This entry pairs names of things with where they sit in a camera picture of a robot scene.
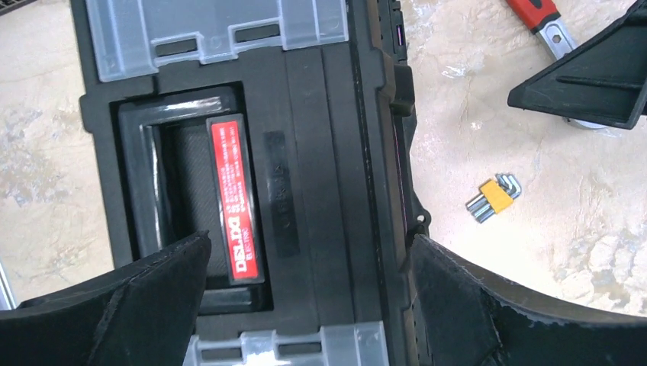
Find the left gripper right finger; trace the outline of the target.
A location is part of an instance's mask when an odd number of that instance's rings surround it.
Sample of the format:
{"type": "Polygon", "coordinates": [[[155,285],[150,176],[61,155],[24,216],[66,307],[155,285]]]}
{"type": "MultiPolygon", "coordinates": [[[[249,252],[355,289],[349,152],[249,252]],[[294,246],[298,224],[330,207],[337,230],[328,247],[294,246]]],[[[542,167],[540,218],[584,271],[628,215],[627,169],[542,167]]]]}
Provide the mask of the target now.
{"type": "Polygon", "coordinates": [[[540,293],[418,235],[410,260],[435,365],[644,365],[646,320],[540,293]]]}

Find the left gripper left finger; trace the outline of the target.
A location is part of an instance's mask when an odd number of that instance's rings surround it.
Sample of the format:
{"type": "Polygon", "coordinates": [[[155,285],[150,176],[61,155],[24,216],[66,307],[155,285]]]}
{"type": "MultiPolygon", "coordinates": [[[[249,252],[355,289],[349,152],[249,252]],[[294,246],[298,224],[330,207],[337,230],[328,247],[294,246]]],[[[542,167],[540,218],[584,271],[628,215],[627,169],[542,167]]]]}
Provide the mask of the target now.
{"type": "Polygon", "coordinates": [[[211,255],[207,233],[1,314],[3,365],[181,365],[211,255]]]}

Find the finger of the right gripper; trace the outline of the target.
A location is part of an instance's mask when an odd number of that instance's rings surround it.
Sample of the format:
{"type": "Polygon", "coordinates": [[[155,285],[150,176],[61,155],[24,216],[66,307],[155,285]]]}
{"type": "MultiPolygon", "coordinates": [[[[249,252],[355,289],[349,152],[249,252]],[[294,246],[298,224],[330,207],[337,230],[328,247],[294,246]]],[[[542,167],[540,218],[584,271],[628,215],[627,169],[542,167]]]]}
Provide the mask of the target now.
{"type": "Polygon", "coordinates": [[[646,114],[646,3],[513,88],[507,104],[589,130],[634,128],[646,114]]]}

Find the black plastic toolbox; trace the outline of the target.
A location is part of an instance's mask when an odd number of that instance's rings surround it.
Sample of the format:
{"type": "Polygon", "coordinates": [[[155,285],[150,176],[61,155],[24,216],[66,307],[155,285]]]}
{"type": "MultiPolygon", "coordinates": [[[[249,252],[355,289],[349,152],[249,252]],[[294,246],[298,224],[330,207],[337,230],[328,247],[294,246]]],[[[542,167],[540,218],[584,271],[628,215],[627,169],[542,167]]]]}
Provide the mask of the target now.
{"type": "Polygon", "coordinates": [[[116,267],[198,231],[188,365],[431,365],[397,1],[74,1],[116,267]]]}

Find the yellow hex key set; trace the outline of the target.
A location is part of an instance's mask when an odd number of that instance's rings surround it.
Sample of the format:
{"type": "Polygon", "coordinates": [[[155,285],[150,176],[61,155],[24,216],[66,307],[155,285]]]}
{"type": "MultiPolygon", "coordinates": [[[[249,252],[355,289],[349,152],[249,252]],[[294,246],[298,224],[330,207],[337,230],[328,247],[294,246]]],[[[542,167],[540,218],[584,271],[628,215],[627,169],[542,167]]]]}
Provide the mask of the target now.
{"type": "Polygon", "coordinates": [[[496,174],[494,179],[486,181],[479,188],[479,195],[469,201],[465,207],[478,223],[507,209],[522,193],[517,178],[510,173],[496,174]]]}

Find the red handled adjustable wrench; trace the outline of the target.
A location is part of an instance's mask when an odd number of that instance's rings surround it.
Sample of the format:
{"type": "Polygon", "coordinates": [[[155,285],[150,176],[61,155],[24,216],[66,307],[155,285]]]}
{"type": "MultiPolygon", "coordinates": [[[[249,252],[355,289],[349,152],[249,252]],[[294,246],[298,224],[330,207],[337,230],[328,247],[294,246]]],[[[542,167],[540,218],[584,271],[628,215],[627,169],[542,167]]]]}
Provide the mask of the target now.
{"type": "Polygon", "coordinates": [[[555,61],[578,46],[553,1],[507,0],[506,3],[555,61]]]}

